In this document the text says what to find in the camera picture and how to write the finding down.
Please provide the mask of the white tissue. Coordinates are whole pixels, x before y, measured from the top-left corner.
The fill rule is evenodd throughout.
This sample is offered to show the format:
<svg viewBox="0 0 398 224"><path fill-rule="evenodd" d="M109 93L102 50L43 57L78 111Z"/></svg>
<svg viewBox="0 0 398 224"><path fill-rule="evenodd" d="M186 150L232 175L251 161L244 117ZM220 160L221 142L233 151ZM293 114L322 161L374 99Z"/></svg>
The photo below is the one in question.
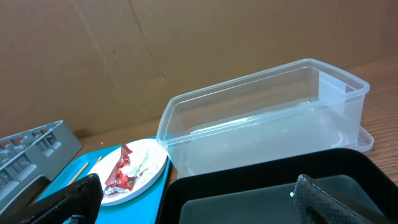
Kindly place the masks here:
<svg viewBox="0 0 398 224"><path fill-rule="evenodd" d="M150 150L135 150L128 157L129 162L121 168L121 172L128 177L142 177L145 172L153 173L157 168Z"/></svg>

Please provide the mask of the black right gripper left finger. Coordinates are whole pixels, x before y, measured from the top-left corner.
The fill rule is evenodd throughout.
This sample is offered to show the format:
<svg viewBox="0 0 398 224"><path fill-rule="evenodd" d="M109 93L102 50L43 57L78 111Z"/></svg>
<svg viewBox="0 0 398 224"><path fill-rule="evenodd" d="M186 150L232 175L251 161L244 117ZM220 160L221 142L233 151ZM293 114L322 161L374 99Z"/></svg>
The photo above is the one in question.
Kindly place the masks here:
<svg viewBox="0 0 398 224"><path fill-rule="evenodd" d="M29 206L18 215L19 223L94 223L98 217L103 190L98 174L64 187Z"/></svg>

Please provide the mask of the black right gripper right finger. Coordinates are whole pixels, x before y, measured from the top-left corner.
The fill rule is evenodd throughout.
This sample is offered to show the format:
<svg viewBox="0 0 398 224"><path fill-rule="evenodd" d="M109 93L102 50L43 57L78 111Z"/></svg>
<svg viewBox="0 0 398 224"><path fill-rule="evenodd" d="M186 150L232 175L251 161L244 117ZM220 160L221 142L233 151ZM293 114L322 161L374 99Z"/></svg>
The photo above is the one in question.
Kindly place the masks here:
<svg viewBox="0 0 398 224"><path fill-rule="evenodd" d="M302 223L311 224L394 224L395 221L300 175L293 201Z"/></svg>

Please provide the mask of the red snack wrapper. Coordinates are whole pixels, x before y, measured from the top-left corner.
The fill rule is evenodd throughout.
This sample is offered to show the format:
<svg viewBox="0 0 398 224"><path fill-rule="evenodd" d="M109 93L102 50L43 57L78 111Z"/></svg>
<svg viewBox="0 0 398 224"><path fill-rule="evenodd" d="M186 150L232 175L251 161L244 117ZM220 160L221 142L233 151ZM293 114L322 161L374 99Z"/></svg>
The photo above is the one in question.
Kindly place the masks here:
<svg viewBox="0 0 398 224"><path fill-rule="evenodd" d="M126 144L121 144L121 155L112 169L111 174L105 181L104 193L106 195L112 195L116 193L130 192L133 189L135 178L129 177L121 169L130 166L131 160L129 155L132 151L127 147Z"/></svg>

